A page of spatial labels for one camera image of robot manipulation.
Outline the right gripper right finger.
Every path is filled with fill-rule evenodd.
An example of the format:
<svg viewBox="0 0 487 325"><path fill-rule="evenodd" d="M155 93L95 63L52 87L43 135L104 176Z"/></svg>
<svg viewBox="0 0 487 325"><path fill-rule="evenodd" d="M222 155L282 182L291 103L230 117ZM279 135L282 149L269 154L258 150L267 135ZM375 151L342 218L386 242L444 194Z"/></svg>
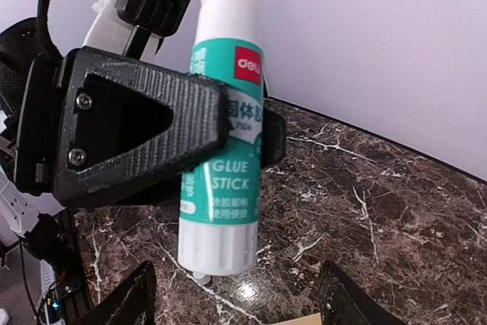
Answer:
<svg viewBox="0 0 487 325"><path fill-rule="evenodd" d="M321 266L318 294L322 324L392 323L392 315L331 260Z"/></svg>

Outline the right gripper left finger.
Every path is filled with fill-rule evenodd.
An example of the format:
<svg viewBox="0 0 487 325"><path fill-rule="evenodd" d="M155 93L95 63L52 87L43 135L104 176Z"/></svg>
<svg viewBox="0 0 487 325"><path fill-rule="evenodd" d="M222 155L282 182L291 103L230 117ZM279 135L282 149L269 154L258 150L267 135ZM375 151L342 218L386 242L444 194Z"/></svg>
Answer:
<svg viewBox="0 0 487 325"><path fill-rule="evenodd" d="M141 263L99 305L78 318L78 325L155 325L157 277L151 261Z"/></svg>

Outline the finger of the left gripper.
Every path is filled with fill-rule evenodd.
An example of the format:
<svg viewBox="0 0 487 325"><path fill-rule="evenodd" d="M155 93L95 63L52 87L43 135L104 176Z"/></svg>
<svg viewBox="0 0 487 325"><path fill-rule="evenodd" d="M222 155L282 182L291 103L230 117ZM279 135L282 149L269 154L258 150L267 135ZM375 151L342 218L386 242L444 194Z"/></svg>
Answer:
<svg viewBox="0 0 487 325"><path fill-rule="evenodd" d="M171 196L228 137L219 81L87 46L67 55L60 79L53 196L63 206Z"/></svg>
<svg viewBox="0 0 487 325"><path fill-rule="evenodd" d="M287 122L285 118L265 107L263 110L262 169L271 167L285 158L286 137Z"/></svg>

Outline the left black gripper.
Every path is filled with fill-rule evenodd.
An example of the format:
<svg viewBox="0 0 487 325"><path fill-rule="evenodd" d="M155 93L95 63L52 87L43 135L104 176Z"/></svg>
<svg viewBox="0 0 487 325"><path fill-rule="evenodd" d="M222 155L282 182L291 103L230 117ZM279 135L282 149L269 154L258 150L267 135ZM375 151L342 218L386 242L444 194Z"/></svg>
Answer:
<svg viewBox="0 0 487 325"><path fill-rule="evenodd" d="M32 62L21 104L14 185L22 192L39 196L71 196L75 183L69 178L66 153L59 140L68 135L62 126L65 99L76 54L61 61L40 54Z"/></svg>

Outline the brown kraft paper envelope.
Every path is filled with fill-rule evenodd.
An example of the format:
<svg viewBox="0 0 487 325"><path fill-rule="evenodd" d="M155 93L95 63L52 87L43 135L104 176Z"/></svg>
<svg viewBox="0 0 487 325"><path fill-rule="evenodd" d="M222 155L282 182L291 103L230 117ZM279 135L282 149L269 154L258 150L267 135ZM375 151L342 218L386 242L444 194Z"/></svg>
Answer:
<svg viewBox="0 0 487 325"><path fill-rule="evenodd" d="M322 325L320 313L311 314L282 322L282 325Z"/></svg>

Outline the white glue stick cap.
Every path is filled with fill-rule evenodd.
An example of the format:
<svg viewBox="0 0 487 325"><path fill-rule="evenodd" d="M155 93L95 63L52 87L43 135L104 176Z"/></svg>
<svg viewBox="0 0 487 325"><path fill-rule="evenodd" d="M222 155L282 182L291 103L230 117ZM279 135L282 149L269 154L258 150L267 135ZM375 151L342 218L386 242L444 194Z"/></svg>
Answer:
<svg viewBox="0 0 487 325"><path fill-rule="evenodd" d="M193 278L200 285L207 285L212 280L212 277L210 275L206 275L200 272L193 272Z"/></svg>

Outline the green white glue stick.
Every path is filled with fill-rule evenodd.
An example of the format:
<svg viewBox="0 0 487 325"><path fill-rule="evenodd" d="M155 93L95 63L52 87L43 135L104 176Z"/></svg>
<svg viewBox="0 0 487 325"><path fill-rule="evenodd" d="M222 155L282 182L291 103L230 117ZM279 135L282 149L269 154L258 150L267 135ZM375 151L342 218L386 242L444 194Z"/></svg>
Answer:
<svg viewBox="0 0 487 325"><path fill-rule="evenodd" d="M256 0L201 0L189 70L228 87L229 138L182 179L178 263L210 276L256 265L263 51Z"/></svg>

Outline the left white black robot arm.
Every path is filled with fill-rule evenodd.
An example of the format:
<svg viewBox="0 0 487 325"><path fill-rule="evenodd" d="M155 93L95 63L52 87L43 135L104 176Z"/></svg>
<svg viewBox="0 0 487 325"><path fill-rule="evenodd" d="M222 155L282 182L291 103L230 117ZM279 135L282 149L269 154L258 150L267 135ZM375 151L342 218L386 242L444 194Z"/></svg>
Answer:
<svg viewBox="0 0 487 325"><path fill-rule="evenodd" d="M45 56L35 18L1 35L6 187L68 208L173 202L228 140L221 82L123 56L131 27L98 17L86 44Z"/></svg>

